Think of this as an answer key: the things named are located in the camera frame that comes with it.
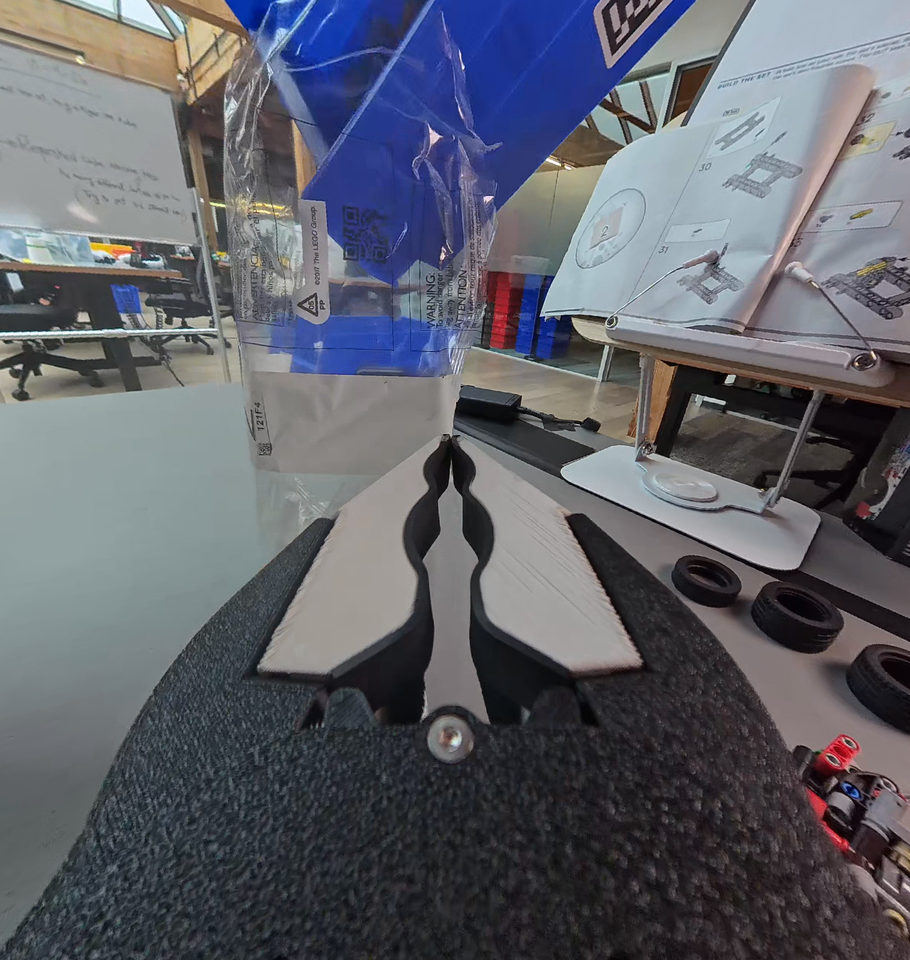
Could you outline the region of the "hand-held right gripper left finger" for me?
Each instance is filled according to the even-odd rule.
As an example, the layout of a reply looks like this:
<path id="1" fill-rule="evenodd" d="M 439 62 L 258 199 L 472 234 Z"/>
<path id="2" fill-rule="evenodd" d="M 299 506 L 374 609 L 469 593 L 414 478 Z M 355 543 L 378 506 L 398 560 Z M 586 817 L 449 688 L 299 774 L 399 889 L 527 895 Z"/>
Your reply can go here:
<path id="1" fill-rule="evenodd" d="M 272 625 L 260 679 L 358 690 L 375 713 L 422 712 L 435 635 L 425 558 L 451 440 L 429 441 L 341 508 Z"/>

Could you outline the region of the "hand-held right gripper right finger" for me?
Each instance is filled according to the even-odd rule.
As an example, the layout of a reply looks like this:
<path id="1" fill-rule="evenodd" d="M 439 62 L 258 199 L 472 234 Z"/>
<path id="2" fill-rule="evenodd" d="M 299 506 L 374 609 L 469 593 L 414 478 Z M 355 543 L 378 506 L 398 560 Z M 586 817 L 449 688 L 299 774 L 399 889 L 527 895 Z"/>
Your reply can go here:
<path id="1" fill-rule="evenodd" d="M 463 438 L 453 480 L 476 558 L 469 644 L 490 722 L 521 722 L 546 692 L 644 669 L 572 526 L 583 515 Z"/>

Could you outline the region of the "large clear plastic bag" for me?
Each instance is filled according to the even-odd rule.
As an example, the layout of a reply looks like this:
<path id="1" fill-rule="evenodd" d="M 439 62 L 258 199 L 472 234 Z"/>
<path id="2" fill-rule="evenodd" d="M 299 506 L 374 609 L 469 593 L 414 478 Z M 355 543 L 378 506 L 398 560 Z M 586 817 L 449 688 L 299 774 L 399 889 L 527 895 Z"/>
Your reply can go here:
<path id="1" fill-rule="evenodd" d="M 232 231 L 230 205 L 224 186 L 229 254 Z M 378 316 L 419 319 L 420 307 L 410 295 L 399 296 L 387 284 L 374 281 L 361 285 L 361 274 L 336 267 L 330 283 L 324 274 L 340 251 L 335 244 L 322 253 L 327 238 L 327 209 L 322 201 L 305 200 L 300 194 L 284 194 L 280 201 L 258 200 L 249 214 L 277 214 L 298 210 L 297 220 L 278 221 L 294 226 L 293 247 L 300 250 L 300 265 L 307 269 L 312 293 L 296 290 L 297 311 L 280 322 L 234 319 L 241 343 L 246 414 L 253 461 L 263 471 L 281 474 L 376 476 L 393 469 L 414 450 L 452 427 L 461 386 L 461 367 L 441 377 L 397 375 L 334 375 L 294 373 L 281 370 L 281 359 L 269 355 L 269 336 L 274 327 L 284 327 L 295 318 L 321 325 L 333 316 Z M 496 214 L 494 219 L 494 239 Z M 485 259 L 484 282 L 487 280 Z M 472 323 L 447 324 L 476 334 L 485 313 L 481 294 L 476 302 L 483 311 Z"/>

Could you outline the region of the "grey desk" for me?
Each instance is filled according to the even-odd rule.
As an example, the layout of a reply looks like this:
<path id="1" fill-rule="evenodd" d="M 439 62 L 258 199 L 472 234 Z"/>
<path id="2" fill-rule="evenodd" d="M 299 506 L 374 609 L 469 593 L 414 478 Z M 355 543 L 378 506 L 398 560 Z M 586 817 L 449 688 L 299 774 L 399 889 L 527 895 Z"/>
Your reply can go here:
<path id="1" fill-rule="evenodd" d="M 144 702 L 209 618 L 296 536 L 269 506 L 239 386 L 0 405 L 0 948 L 80 833 Z M 846 733 L 860 760 L 910 791 L 910 736 L 851 694 L 872 643 L 910 649 L 910 569 L 826 517 L 801 566 L 843 596 L 824 654 L 769 642 L 749 617 L 766 571 L 573 487 L 491 456 L 591 517 L 668 584 L 681 555 L 740 577 L 732 610 L 692 606 L 749 677 L 789 747 Z M 905 818 L 910 825 L 910 812 Z"/>

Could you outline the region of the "black toy tyre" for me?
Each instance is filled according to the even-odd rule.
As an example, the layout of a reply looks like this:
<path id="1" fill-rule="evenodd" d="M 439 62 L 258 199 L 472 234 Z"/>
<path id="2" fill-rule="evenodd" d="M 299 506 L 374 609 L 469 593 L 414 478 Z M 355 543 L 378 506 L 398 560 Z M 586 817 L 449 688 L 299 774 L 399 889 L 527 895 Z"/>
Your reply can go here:
<path id="1" fill-rule="evenodd" d="M 808 655 L 826 651 L 845 627 L 841 612 L 821 594 L 784 581 L 766 583 L 749 615 L 770 640 Z"/>
<path id="2" fill-rule="evenodd" d="M 910 736 L 910 652 L 871 644 L 845 673 L 854 697 L 873 715 Z"/>
<path id="3" fill-rule="evenodd" d="M 742 589 L 738 575 L 728 566 L 695 555 L 682 556 L 676 561 L 671 580 L 682 596 L 713 609 L 731 607 Z"/>

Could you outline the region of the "white book stand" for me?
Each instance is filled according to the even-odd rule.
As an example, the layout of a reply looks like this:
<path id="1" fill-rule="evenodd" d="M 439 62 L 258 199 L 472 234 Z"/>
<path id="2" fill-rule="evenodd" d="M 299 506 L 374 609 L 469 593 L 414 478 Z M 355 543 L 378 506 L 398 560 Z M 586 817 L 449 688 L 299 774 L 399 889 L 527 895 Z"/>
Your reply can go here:
<path id="1" fill-rule="evenodd" d="M 823 399 L 831 395 L 910 409 L 910 365 L 863 360 L 853 348 L 751 339 L 630 317 L 611 324 L 576 317 L 573 323 L 590 342 L 637 351 L 640 384 L 634 446 L 569 462 L 561 469 L 562 478 L 762 569 L 797 570 L 819 530 L 820 516 L 785 498 L 784 491 Z M 657 361 L 812 389 L 773 488 L 760 490 L 654 451 L 648 432 Z"/>

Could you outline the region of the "black power brick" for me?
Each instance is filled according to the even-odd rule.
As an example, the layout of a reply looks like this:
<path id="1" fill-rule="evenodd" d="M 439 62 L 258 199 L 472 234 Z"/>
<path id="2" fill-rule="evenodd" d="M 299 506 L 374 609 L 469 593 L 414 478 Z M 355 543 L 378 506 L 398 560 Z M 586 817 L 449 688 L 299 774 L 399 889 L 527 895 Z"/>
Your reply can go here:
<path id="1" fill-rule="evenodd" d="M 510 424 L 521 415 L 521 408 L 522 397 L 518 393 L 463 384 L 456 404 L 456 418 Z"/>

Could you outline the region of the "stack of red blue bins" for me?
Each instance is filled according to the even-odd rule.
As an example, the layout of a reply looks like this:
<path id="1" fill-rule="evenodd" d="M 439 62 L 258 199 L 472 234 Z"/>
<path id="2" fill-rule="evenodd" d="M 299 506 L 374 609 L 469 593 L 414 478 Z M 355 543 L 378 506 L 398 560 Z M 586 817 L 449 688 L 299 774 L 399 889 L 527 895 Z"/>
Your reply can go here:
<path id="1" fill-rule="evenodd" d="M 486 282 L 481 347 L 539 361 L 566 356 L 574 333 L 571 317 L 542 316 L 554 279 L 550 273 L 491 270 Z"/>

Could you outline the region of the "toy car box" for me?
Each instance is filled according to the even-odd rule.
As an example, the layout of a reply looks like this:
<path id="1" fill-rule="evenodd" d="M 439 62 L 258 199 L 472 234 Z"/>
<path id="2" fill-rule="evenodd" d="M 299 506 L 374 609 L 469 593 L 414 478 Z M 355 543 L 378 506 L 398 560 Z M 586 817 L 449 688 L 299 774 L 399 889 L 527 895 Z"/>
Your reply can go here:
<path id="1" fill-rule="evenodd" d="M 895 412 L 845 501 L 845 526 L 910 569 L 910 410 Z"/>

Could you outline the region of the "toy car chassis assembly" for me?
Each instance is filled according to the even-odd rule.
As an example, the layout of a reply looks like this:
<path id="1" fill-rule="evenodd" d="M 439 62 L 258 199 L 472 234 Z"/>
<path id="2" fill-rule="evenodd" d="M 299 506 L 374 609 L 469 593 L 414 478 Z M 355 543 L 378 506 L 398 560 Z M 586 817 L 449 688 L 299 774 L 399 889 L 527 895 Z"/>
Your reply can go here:
<path id="1" fill-rule="evenodd" d="M 821 750 L 797 745 L 792 762 L 821 827 L 860 888 L 910 942 L 910 794 L 861 768 L 860 745 L 840 734 Z"/>

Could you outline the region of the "black office chair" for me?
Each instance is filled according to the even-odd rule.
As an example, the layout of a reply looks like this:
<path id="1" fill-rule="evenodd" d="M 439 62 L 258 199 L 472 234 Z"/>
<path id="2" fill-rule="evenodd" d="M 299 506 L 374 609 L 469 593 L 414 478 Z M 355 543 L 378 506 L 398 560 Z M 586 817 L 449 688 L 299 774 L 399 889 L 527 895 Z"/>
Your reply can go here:
<path id="1" fill-rule="evenodd" d="M 63 346 L 63 340 L 41 336 L 52 330 L 75 330 L 78 315 L 77 297 L 74 294 L 65 294 L 60 287 L 45 290 L 44 293 L 43 302 L 0 298 L 0 332 L 29 334 L 28 339 L 22 339 L 20 352 L 0 361 L 0 371 L 8 370 L 17 380 L 11 394 L 17 402 L 30 399 L 27 389 L 29 377 L 40 377 L 43 366 L 78 373 L 89 386 L 96 389 L 104 386 L 98 369 L 89 362 L 52 352 L 53 348 Z"/>

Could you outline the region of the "instruction booklet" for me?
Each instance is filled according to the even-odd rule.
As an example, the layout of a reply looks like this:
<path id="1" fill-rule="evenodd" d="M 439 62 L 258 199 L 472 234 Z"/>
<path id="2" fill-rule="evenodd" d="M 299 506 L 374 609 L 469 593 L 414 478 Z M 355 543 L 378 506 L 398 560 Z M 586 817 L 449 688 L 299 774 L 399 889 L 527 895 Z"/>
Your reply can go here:
<path id="1" fill-rule="evenodd" d="M 910 359 L 910 1 L 747 6 L 689 122 L 605 164 L 541 315 L 763 366 Z"/>

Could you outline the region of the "long blue bin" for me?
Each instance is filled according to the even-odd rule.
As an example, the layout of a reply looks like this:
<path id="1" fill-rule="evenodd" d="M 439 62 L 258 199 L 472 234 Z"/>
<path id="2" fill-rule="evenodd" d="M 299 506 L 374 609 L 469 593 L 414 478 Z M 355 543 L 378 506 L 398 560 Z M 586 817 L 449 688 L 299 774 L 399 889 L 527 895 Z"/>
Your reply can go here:
<path id="1" fill-rule="evenodd" d="M 225 89 L 238 321 L 279 323 L 312 282 L 298 210 L 323 202 L 338 266 L 418 302 L 483 311 L 496 211 L 693 2 L 230 2 L 248 30 Z"/>

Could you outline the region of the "whiteboard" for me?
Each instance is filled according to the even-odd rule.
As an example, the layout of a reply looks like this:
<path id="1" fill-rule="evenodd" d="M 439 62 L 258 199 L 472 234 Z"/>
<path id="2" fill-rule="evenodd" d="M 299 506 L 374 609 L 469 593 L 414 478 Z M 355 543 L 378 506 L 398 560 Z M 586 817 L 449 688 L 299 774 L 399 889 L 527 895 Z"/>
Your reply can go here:
<path id="1" fill-rule="evenodd" d="M 210 248 L 172 98 L 0 41 L 0 227 L 200 246 L 231 381 Z"/>

